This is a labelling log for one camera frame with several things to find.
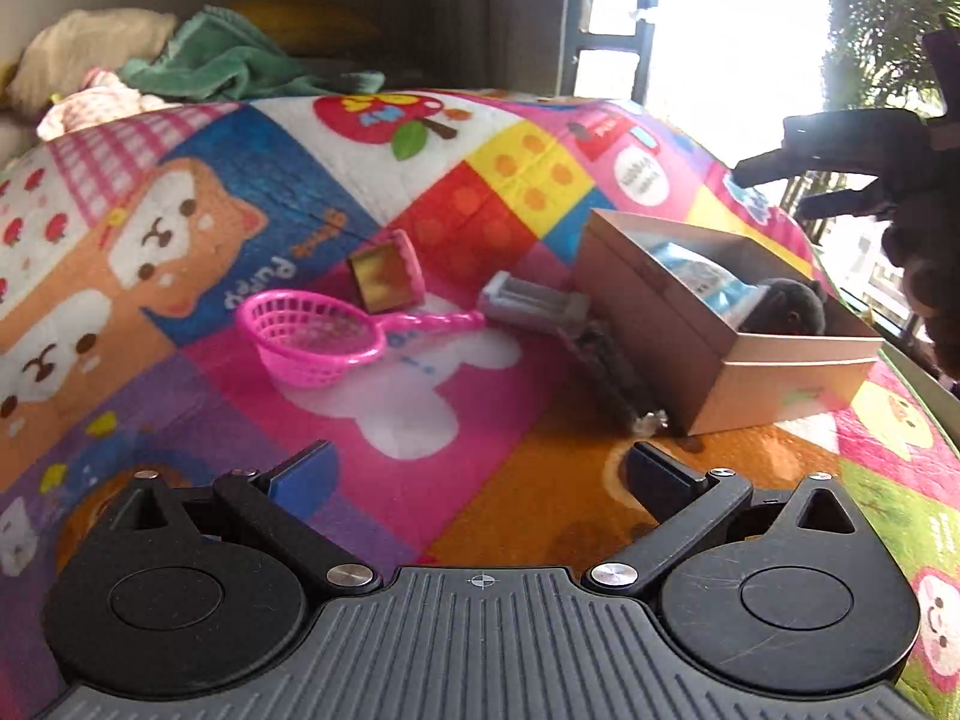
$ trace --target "robotic hand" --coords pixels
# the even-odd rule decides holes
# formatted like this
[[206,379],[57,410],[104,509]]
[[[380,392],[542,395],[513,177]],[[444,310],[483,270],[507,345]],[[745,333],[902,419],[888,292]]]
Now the robotic hand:
[[925,318],[947,375],[960,378],[960,44],[954,28],[923,36],[947,113],[924,121],[899,108],[832,111],[784,120],[781,148],[742,160],[741,187],[807,170],[875,175],[862,190],[815,194],[798,218],[874,215],[890,220],[883,250],[904,268],[904,294]]

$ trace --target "colorful blanket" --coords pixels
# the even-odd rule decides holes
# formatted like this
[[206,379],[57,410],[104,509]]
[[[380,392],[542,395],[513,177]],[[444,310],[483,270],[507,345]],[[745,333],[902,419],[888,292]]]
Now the colorful blanket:
[[[815,272],[791,220],[629,103],[194,105],[60,138],[0,179],[0,717],[61,690],[43,595],[135,469],[204,484],[326,437],[339,461],[309,522],[388,575],[579,572],[649,529],[620,478],[629,439],[550,338],[392,335],[382,362],[295,391],[232,323],[258,290],[348,295],[344,257],[385,228],[413,240],[431,310],[472,306],[498,269],[562,286],[592,208],[740,232]],[[843,412],[663,444],[762,487],[838,474],[923,607],[901,687],[957,714],[960,464],[891,367]]]

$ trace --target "brown box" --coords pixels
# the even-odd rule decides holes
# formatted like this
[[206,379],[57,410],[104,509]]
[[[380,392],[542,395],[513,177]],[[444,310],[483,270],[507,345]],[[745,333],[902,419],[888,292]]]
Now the brown box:
[[688,435],[764,425],[846,408],[882,339],[838,300],[826,336],[737,333],[644,247],[673,241],[748,284],[804,279],[749,238],[618,211],[590,214],[573,286]]

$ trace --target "open box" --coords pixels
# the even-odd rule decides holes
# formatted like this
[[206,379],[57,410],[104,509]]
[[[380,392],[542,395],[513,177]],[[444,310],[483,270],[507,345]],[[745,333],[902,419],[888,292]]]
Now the open box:
[[835,298],[827,335],[737,333],[645,248],[673,241],[748,284],[805,279],[758,242],[678,221],[618,211],[590,214],[573,286],[611,324],[613,338],[688,435],[846,408],[882,339]]

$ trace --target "green blanket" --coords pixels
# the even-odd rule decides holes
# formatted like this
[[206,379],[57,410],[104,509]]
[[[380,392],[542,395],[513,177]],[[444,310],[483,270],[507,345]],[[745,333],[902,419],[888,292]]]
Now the green blanket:
[[372,94],[383,85],[376,71],[311,76],[242,15],[211,5],[176,30],[157,60],[131,59],[118,74],[144,94],[191,103]]

